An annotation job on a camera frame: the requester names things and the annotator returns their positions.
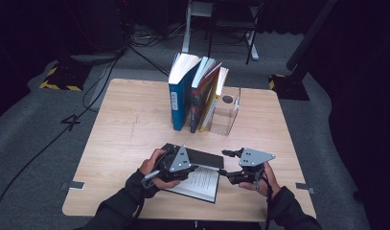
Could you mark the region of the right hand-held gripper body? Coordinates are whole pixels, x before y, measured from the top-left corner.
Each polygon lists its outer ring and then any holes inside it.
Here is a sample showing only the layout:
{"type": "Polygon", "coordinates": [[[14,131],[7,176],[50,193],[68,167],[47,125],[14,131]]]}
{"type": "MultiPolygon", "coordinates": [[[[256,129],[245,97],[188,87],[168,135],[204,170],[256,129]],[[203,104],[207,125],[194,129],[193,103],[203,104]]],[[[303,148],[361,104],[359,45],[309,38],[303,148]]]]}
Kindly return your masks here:
{"type": "Polygon", "coordinates": [[[263,177],[264,163],[276,158],[274,154],[248,148],[236,150],[235,155],[240,159],[241,171],[234,173],[234,184],[248,182],[258,185],[259,180],[263,177]]]}

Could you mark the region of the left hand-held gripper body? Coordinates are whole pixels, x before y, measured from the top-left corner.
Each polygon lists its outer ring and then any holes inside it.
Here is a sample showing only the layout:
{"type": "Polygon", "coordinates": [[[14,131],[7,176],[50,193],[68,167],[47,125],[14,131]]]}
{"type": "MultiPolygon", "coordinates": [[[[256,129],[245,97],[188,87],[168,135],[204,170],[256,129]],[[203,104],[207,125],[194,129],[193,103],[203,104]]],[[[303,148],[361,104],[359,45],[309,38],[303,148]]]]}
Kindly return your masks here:
{"type": "Polygon", "coordinates": [[[181,180],[183,170],[192,166],[187,149],[184,146],[165,145],[162,150],[165,153],[157,158],[154,165],[155,176],[165,182],[181,180]]]}

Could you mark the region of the black book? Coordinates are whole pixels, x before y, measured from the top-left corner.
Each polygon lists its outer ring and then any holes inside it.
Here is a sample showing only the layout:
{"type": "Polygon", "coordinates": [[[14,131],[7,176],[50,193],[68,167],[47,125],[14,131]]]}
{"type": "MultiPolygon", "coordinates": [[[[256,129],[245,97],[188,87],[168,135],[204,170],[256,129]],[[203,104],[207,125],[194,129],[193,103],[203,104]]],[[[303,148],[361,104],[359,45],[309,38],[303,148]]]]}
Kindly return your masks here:
{"type": "Polygon", "coordinates": [[[192,165],[197,165],[198,168],[189,174],[188,179],[180,180],[179,185],[169,189],[169,192],[215,203],[218,170],[224,167],[223,157],[196,149],[186,149],[192,165]]]}

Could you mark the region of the clear acrylic book rack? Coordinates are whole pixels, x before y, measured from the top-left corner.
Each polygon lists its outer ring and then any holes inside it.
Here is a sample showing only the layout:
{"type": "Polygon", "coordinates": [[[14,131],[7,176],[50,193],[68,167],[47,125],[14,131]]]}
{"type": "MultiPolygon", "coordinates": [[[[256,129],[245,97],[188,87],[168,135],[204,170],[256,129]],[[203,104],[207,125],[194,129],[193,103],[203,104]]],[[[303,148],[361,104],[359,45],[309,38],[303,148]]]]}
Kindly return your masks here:
{"type": "Polygon", "coordinates": [[[240,108],[241,90],[238,87],[223,87],[211,121],[205,131],[228,136],[240,108]],[[222,98],[231,96],[233,101],[225,103],[222,98]]]}

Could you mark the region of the yellow book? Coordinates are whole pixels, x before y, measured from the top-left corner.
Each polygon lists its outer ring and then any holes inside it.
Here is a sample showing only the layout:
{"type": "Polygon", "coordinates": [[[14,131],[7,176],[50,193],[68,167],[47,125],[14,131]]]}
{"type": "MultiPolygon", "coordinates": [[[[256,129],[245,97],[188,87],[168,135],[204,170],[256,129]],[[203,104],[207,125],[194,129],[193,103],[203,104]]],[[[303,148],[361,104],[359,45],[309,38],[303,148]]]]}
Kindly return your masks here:
{"type": "Polygon", "coordinates": [[[205,131],[209,122],[212,119],[214,109],[217,106],[218,99],[221,96],[223,85],[225,84],[226,77],[228,75],[229,69],[225,67],[220,67],[218,75],[214,80],[214,84],[209,94],[207,106],[204,109],[202,120],[199,123],[199,131],[205,131]]]}

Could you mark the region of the red illustrated book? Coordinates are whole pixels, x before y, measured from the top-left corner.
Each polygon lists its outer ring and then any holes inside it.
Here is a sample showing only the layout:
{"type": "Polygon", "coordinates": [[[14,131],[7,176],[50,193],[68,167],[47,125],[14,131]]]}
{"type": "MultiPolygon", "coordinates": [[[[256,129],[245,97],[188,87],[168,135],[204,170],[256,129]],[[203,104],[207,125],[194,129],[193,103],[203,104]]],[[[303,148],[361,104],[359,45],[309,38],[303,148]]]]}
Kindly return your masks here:
{"type": "Polygon", "coordinates": [[[208,99],[221,63],[214,58],[203,57],[196,70],[192,82],[192,100],[190,109],[190,132],[195,133],[202,117],[203,109],[208,99]]]}

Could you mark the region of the blue book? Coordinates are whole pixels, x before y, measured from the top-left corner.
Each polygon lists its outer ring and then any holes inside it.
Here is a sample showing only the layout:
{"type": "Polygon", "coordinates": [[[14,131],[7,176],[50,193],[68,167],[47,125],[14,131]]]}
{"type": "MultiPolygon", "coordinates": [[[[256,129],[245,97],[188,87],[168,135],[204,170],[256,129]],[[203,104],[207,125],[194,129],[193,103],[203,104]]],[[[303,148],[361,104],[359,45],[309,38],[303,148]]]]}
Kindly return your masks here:
{"type": "Polygon", "coordinates": [[[172,126],[180,131],[186,122],[191,105],[192,82],[201,58],[178,53],[172,64],[168,84],[172,111],[172,126]]]}

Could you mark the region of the person's right hand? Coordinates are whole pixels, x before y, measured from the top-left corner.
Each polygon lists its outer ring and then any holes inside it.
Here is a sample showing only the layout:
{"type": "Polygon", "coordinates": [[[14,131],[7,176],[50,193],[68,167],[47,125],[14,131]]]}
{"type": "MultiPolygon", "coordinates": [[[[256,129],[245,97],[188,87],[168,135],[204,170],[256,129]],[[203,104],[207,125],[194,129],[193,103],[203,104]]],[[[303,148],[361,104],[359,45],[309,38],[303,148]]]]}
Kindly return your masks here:
{"type": "Polygon", "coordinates": [[[255,191],[262,196],[273,198],[281,191],[275,174],[268,162],[264,162],[263,178],[259,180],[259,186],[248,182],[241,182],[239,187],[249,191],[255,191]]]}

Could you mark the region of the person's left hand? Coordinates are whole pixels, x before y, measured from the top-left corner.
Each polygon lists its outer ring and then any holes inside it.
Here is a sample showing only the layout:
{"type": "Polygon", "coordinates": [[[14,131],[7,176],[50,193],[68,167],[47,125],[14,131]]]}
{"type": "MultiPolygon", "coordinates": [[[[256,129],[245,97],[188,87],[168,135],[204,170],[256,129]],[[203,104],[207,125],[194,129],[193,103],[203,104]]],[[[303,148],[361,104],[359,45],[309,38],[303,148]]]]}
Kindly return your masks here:
{"type": "MultiPolygon", "coordinates": [[[[163,149],[155,149],[153,151],[152,155],[150,156],[150,158],[143,161],[142,165],[139,168],[139,171],[143,175],[147,175],[147,174],[151,173],[153,168],[154,168],[154,165],[156,163],[157,158],[164,153],[165,153],[165,151],[163,149]]],[[[170,189],[170,188],[174,188],[175,186],[180,184],[180,180],[165,182],[158,177],[154,177],[151,181],[154,183],[154,185],[158,189],[170,189]]]]}

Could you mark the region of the grey tape strip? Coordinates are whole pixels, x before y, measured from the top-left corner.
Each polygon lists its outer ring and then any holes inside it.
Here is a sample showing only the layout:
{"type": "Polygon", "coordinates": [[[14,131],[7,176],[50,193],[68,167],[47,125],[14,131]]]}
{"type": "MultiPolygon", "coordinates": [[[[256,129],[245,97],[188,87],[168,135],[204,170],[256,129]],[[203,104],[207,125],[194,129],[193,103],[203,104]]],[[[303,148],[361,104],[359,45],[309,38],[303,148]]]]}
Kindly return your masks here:
{"type": "Polygon", "coordinates": [[[82,190],[84,188],[84,183],[79,181],[63,182],[60,186],[61,190],[82,190]]]}
{"type": "Polygon", "coordinates": [[[297,182],[297,183],[295,183],[295,186],[299,190],[306,190],[306,191],[308,191],[311,195],[316,194],[315,190],[312,187],[310,187],[309,185],[307,185],[306,183],[299,183],[299,182],[297,182]]]}

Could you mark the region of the black base with yellow stripes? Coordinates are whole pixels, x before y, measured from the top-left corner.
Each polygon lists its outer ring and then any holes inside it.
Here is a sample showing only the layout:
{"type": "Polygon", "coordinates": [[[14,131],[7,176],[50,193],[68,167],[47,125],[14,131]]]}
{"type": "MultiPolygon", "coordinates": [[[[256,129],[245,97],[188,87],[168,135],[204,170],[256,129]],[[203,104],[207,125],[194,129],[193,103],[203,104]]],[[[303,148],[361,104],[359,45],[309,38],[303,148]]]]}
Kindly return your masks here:
{"type": "Polygon", "coordinates": [[[71,68],[55,63],[40,84],[40,88],[82,91],[91,69],[90,65],[78,65],[71,68]]]}
{"type": "Polygon", "coordinates": [[[279,99],[308,101],[308,92],[300,80],[285,75],[271,75],[268,77],[268,86],[279,99]]]}

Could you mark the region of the black metal chair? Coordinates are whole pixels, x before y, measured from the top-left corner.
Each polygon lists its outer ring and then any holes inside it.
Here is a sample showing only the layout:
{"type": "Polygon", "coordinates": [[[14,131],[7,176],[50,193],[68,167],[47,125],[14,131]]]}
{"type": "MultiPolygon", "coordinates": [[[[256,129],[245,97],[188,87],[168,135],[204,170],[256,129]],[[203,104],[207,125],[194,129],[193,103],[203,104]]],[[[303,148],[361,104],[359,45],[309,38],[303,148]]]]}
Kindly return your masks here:
{"type": "Polygon", "coordinates": [[[252,56],[258,19],[266,2],[267,0],[214,0],[206,32],[209,38],[208,56],[212,53],[213,45],[221,44],[214,41],[217,31],[242,33],[240,41],[244,41],[247,48],[245,63],[248,64],[252,56]]]}

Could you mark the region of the black slanted pole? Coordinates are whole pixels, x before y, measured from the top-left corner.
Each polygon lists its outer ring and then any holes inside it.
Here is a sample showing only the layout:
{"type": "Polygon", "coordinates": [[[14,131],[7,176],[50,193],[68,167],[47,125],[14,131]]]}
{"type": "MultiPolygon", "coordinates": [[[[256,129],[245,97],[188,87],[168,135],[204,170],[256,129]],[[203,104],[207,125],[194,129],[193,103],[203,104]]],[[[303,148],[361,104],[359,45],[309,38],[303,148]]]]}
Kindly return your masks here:
{"type": "Polygon", "coordinates": [[[326,22],[328,16],[331,14],[335,4],[338,0],[328,0],[321,12],[317,15],[313,21],[307,34],[304,36],[292,56],[287,62],[287,69],[293,71],[297,65],[301,62],[302,57],[307,53],[314,38],[318,35],[321,27],[326,22]]]}

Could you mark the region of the dark equipment cabinet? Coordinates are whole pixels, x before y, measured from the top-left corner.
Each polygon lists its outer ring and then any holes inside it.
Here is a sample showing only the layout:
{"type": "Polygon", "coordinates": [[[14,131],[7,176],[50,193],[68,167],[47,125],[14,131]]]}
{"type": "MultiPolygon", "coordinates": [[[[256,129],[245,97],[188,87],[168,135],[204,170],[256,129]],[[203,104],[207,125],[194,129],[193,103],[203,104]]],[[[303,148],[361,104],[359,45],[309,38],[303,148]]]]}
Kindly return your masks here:
{"type": "Polygon", "coordinates": [[[63,0],[94,53],[121,53],[128,46],[130,17],[124,0],[63,0]]]}

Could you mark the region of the white desk frame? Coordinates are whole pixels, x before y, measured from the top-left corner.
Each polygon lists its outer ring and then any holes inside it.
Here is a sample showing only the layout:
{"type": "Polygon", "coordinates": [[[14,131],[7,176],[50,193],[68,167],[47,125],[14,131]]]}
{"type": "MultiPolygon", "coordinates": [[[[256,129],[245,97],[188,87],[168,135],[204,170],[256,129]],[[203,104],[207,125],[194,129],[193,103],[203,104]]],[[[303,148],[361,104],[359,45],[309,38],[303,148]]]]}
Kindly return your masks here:
{"type": "MultiPolygon", "coordinates": [[[[186,10],[186,26],[185,34],[182,44],[182,52],[188,53],[190,50],[190,39],[191,39],[191,23],[193,17],[207,17],[210,21],[213,21],[216,16],[216,6],[215,4],[218,1],[234,1],[235,3],[243,3],[245,0],[188,0],[188,6],[186,10]]],[[[255,32],[258,22],[258,15],[263,9],[263,3],[256,5],[254,3],[247,2],[245,4],[247,7],[247,15],[241,15],[241,21],[239,25],[235,26],[233,23],[230,25],[222,25],[222,22],[229,22],[231,18],[230,15],[227,16],[227,20],[218,20],[218,24],[213,25],[211,29],[206,31],[206,36],[209,37],[209,47],[212,47],[212,33],[213,29],[220,27],[223,29],[239,29],[240,33],[243,33],[243,39],[246,42],[248,48],[248,58],[246,62],[249,62],[249,59],[255,61],[259,60],[259,55],[257,49],[255,48],[255,32]]]]}

